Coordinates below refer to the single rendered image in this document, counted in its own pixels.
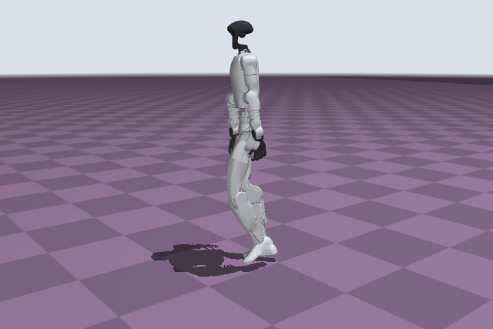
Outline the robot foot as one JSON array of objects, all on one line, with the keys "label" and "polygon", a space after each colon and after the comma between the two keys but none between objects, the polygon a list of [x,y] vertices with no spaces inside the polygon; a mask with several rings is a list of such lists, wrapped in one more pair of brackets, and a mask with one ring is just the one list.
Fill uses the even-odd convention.
[{"label": "robot foot", "polygon": [[[245,257],[248,252],[244,253],[243,254],[243,257]],[[277,248],[276,248],[276,246],[274,244],[272,244],[270,247],[268,247],[267,249],[265,249],[265,251],[262,252],[262,254],[260,256],[263,256],[263,255],[273,255],[273,254],[276,254],[276,253],[278,253]]]},{"label": "robot foot", "polygon": [[[267,249],[268,247],[270,247],[273,244],[273,241],[267,236],[263,236],[262,239],[263,239],[263,242],[260,241],[260,242],[262,242],[260,245],[256,245],[253,243],[249,252],[243,258],[244,264],[248,264],[248,263],[252,262],[253,260],[255,260],[256,258],[258,258],[258,256],[261,255],[262,252],[265,251],[265,249]],[[259,240],[257,240],[257,241],[259,243]]]}]

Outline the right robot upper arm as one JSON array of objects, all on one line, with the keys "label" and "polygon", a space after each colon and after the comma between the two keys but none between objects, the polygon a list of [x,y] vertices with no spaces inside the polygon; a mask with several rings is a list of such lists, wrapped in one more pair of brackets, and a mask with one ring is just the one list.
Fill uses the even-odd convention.
[{"label": "right robot upper arm", "polygon": [[[232,87],[232,85],[231,85],[231,87]],[[233,98],[233,92],[226,95],[226,102],[231,104],[231,105],[235,105],[234,98]]]}]

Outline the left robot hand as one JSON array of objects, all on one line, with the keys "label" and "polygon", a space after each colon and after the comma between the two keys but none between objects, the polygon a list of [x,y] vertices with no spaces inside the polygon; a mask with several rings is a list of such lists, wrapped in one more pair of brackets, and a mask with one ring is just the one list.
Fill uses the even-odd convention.
[{"label": "left robot hand", "polygon": [[251,159],[252,161],[254,160],[259,160],[259,159],[262,159],[264,156],[267,155],[267,151],[266,151],[266,145],[265,145],[265,142],[262,140],[263,139],[263,136],[261,136],[261,139],[257,139],[256,138],[256,133],[254,130],[252,130],[252,136],[254,138],[255,141],[258,141],[260,142],[260,145],[258,147],[257,150],[254,150],[254,149],[251,149],[249,155],[252,154],[252,152],[254,152],[254,156],[253,156],[253,159]]}]

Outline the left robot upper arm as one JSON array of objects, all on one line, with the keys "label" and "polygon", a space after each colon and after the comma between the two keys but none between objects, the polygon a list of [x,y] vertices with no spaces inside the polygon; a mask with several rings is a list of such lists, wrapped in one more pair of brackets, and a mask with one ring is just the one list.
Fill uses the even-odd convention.
[{"label": "left robot upper arm", "polygon": [[258,85],[257,85],[257,58],[255,55],[243,55],[240,58],[240,65],[243,70],[244,80],[248,91],[243,94],[243,101],[249,104],[247,101],[247,93],[255,92],[258,97]]}]

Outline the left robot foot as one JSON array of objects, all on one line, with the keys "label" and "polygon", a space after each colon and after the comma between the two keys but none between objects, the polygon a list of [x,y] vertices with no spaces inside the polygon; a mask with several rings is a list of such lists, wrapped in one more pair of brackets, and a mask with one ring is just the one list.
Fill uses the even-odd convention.
[{"label": "left robot foot", "polygon": [[[261,255],[262,252],[265,251],[265,249],[267,249],[268,247],[270,247],[273,244],[273,241],[267,236],[263,236],[262,239],[263,239],[263,242],[260,241],[260,242],[262,242],[260,245],[256,245],[253,243],[249,252],[243,258],[244,264],[248,264],[248,263],[252,262],[253,260],[255,260],[256,258],[258,258],[258,256]],[[259,243],[259,240],[257,240],[257,241]]]}]

